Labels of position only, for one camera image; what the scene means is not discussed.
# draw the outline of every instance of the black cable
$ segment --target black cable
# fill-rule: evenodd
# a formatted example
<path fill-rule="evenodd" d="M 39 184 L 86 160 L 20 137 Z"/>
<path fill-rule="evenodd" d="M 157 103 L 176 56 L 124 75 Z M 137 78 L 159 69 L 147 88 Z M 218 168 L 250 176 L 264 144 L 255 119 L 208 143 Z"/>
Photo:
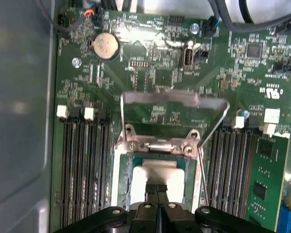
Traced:
<path fill-rule="evenodd" d="M 131 8 L 132 0 L 124 0 L 122 5 L 122 11 L 129 12 Z"/>
<path fill-rule="evenodd" d="M 220 15 L 219 15 L 219 11 L 218 11 L 217 5 L 215 4 L 215 0 L 208 0 L 208 2 L 209 2 L 210 6 L 212 8 L 214 17 L 216 19 L 219 19 L 220 18 Z"/>
<path fill-rule="evenodd" d="M 110 10 L 110 3 L 107 0 L 101 0 L 101 6 L 104 10 Z"/>
<path fill-rule="evenodd" d="M 219 15 L 226 25 L 226 27 L 234 33 L 251 33 L 265 30 L 266 28 L 276 27 L 291 21 L 291 14 L 259 24 L 246 24 L 246 23 L 233 23 L 224 0 L 215 0 L 216 7 L 218 8 Z"/>
<path fill-rule="evenodd" d="M 252 18 L 250 17 L 247 0 L 238 0 L 239 9 L 245 23 L 253 23 Z"/>
<path fill-rule="evenodd" d="M 43 16 L 48 20 L 48 22 L 50 24 L 53 25 L 53 27 L 61 32 L 64 33 L 68 33 L 70 31 L 73 31 L 75 29 L 77 29 L 84 21 L 85 21 L 85 16 L 81 16 L 80 18 L 77 19 L 77 21 L 75 21 L 73 24 L 69 25 L 69 27 L 65 28 L 61 25 L 59 25 L 58 23 L 56 23 L 51 16 L 48 14 L 48 11 L 46 10 L 46 8 L 44 7 L 42 0 L 36 0 L 39 8 L 42 11 Z"/>
<path fill-rule="evenodd" d="M 109 2 L 110 2 L 111 10 L 117 11 L 117 5 L 116 5 L 115 0 L 110 0 Z"/>

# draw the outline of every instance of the motherboard mounting screw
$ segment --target motherboard mounting screw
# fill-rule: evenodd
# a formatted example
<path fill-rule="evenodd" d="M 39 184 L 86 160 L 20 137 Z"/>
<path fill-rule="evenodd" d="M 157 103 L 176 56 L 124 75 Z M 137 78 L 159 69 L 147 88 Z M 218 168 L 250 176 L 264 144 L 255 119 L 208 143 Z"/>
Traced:
<path fill-rule="evenodd" d="M 114 215 L 118 215 L 120 212 L 121 212 L 120 210 L 113 210 L 113 211 L 112 211 L 112 214 L 114 214 Z"/>
<path fill-rule="evenodd" d="M 192 153 L 193 153 L 193 147 L 192 146 L 190 146 L 190 145 L 188 145 L 188 146 L 186 146 L 184 149 L 183 149 L 183 154 L 185 155 L 185 156 L 191 156 L 192 155 Z"/>
<path fill-rule="evenodd" d="M 80 58 L 75 57 L 72 59 L 72 65 L 74 68 L 79 68 L 81 64 L 82 64 L 82 61 Z"/>
<path fill-rule="evenodd" d="M 199 33 L 199 25 L 198 23 L 193 23 L 191 26 L 190 26 L 190 31 L 193 35 L 196 35 Z"/>
<path fill-rule="evenodd" d="M 204 214 L 209 214 L 210 210 L 207 208 L 203 208 L 203 209 L 201 209 L 201 212 L 203 212 Z"/>
<path fill-rule="evenodd" d="M 174 203 L 169 203 L 169 204 L 168 204 L 168 207 L 174 209 L 174 208 L 176 207 L 176 204 L 174 204 Z"/>
<path fill-rule="evenodd" d="M 127 150 L 130 152 L 134 152 L 138 149 L 138 143 L 137 142 L 128 142 Z"/>

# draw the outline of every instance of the integrated circuit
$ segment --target integrated circuit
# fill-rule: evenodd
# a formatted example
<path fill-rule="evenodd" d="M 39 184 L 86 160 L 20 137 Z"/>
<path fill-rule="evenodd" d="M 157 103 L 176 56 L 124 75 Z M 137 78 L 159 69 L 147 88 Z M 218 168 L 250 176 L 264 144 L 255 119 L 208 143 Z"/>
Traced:
<path fill-rule="evenodd" d="M 259 140 L 257 153 L 265 155 L 267 157 L 272 157 L 273 153 L 273 143 L 264 139 Z"/>
<path fill-rule="evenodd" d="M 255 182 L 255 184 L 253 186 L 253 194 L 254 195 L 256 195 L 257 197 L 261 198 L 262 200 L 265 200 L 266 191 L 267 191 L 266 187 L 264 187 L 263 185 L 259 184 L 258 182 Z"/>
<path fill-rule="evenodd" d="M 228 81 L 227 80 L 221 80 L 220 81 L 220 89 L 227 90 L 228 89 Z"/>
<path fill-rule="evenodd" d="M 262 51 L 261 44 L 248 44 L 247 58 L 260 59 Z"/>

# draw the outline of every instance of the black chip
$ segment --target black chip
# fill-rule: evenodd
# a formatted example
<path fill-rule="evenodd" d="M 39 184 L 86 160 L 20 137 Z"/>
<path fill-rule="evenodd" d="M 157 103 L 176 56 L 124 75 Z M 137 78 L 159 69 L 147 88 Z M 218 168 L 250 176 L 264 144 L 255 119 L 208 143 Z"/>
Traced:
<path fill-rule="evenodd" d="M 272 152 L 273 152 L 273 143 L 264 139 L 260 139 L 257 153 L 271 157 Z"/>
<path fill-rule="evenodd" d="M 80 118 L 81 117 L 81 108 L 71 107 L 70 111 L 69 111 L 69 116 L 72 118 Z"/>
<path fill-rule="evenodd" d="M 258 226 L 261 226 L 261 224 L 258 221 L 256 221 L 254 218 L 252 218 L 251 216 L 249 217 L 249 222 L 252 222 Z"/>
<path fill-rule="evenodd" d="M 97 117 L 100 120 L 106 120 L 107 119 L 107 109 L 106 108 L 99 108 Z"/>
<path fill-rule="evenodd" d="M 157 123 L 158 124 L 163 124 L 164 121 L 164 115 L 158 115 L 157 116 Z"/>
<path fill-rule="evenodd" d="M 247 49 L 247 57 L 248 58 L 254 58 L 254 59 L 260 59 L 261 57 L 261 50 L 262 45 L 260 44 L 249 44 Z"/>
<path fill-rule="evenodd" d="M 82 105 L 83 101 L 82 100 L 74 100 L 75 105 Z"/>
<path fill-rule="evenodd" d="M 102 103 L 94 102 L 93 103 L 93 108 L 102 108 Z"/>
<path fill-rule="evenodd" d="M 265 188 L 263 185 L 255 182 L 255 184 L 253 186 L 254 195 L 256 195 L 257 197 L 261 198 L 262 200 L 265 200 L 266 191 L 267 191 L 267 188 Z"/>
<path fill-rule="evenodd" d="M 250 116 L 245 123 L 245 127 L 248 129 L 255 129 L 259 127 L 259 119 L 257 116 Z"/>

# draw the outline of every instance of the wire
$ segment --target wire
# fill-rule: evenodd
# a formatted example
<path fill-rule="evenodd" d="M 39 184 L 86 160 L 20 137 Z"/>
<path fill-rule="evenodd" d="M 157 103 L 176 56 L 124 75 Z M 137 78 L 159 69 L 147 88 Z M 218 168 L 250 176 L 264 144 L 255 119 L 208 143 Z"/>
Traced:
<path fill-rule="evenodd" d="M 107 0 L 101 0 L 102 8 L 106 11 L 110 10 L 110 3 Z"/>
<path fill-rule="evenodd" d="M 53 27 L 61 32 L 64 33 L 68 33 L 70 31 L 76 30 L 84 21 L 85 21 L 85 16 L 81 16 L 80 18 L 78 18 L 73 24 L 69 25 L 69 27 L 63 27 L 61 25 L 59 25 L 58 23 L 56 23 L 51 16 L 48 14 L 48 11 L 46 10 L 46 8 L 44 7 L 42 0 L 36 0 L 37 5 L 39 6 L 39 8 L 42 11 L 43 16 L 48 20 L 48 22 L 50 24 L 53 25 Z"/>
<path fill-rule="evenodd" d="M 219 19 L 220 18 L 220 15 L 219 15 L 219 11 L 218 11 L 218 7 L 215 3 L 215 0 L 208 0 L 209 4 L 210 4 L 210 7 L 212 8 L 212 11 L 213 11 L 213 15 L 216 19 Z"/>
<path fill-rule="evenodd" d="M 110 0 L 110 1 L 109 1 L 109 4 L 110 4 L 110 8 L 111 8 L 111 10 L 113 10 L 113 11 L 117 11 L 117 5 L 116 5 L 115 0 Z"/>
<path fill-rule="evenodd" d="M 84 12 L 84 16 L 87 17 L 87 16 L 93 16 L 95 14 L 94 10 L 93 9 L 89 9 L 89 10 L 86 10 Z"/>
<path fill-rule="evenodd" d="M 124 0 L 122 5 L 122 11 L 129 12 L 131 8 L 132 0 Z"/>
<path fill-rule="evenodd" d="M 226 27 L 234 33 L 251 33 L 265 30 L 267 28 L 276 27 L 288 21 L 291 21 L 291 14 L 280 17 L 278 19 L 271 20 L 269 22 L 259 24 L 247 24 L 247 23 L 233 23 L 224 0 L 214 0 L 215 7 L 217 8 L 219 15 L 226 25 Z"/>

